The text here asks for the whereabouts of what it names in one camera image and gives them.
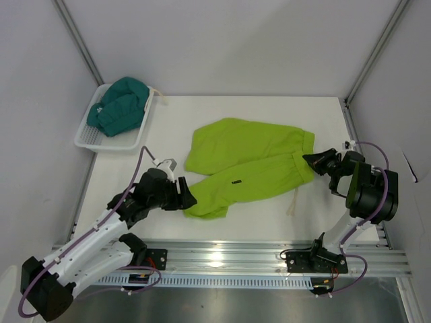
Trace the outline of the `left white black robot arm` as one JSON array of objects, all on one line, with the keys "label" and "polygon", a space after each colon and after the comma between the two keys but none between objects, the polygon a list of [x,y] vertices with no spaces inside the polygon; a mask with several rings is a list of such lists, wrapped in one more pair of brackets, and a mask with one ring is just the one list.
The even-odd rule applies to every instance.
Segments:
[{"label": "left white black robot arm", "polygon": [[147,245],[131,233],[150,211],[185,210],[196,205],[185,177],[170,170],[150,168],[139,182],[115,195],[90,229],[42,260],[30,257],[22,265],[21,302],[35,314],[56,320],[98,279],[117,269],[160,270],[150,266]]}]

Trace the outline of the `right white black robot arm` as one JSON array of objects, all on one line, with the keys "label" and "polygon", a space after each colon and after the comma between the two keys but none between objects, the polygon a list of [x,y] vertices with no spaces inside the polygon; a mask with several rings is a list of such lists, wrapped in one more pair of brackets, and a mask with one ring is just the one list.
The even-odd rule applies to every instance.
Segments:
[{"label": "right white black robot arm", "polygon": [[356,151],[339,153],[329,149],[304,155],[318,175],[329,175],[329,190],[345,199],[346,212],[327,233],[314,240],[307,262],[314,271],[323,271],[343,256],[343,251],[363,231],[391,220],[398,208],[398,173],[366,163]]}]

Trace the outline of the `lime green shorts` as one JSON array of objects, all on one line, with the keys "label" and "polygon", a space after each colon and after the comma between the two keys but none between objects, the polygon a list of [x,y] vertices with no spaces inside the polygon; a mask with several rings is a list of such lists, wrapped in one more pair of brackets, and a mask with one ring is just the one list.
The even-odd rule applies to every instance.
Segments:
[{"label": "lime green shorts", "polygon": [[280,124],[223,118],[194,131],[185,171],[204,179],[191,185],[196,205],[186,217],[225,217],[231,205],[271,199],[312,182],[304,155],[315,135]]}]

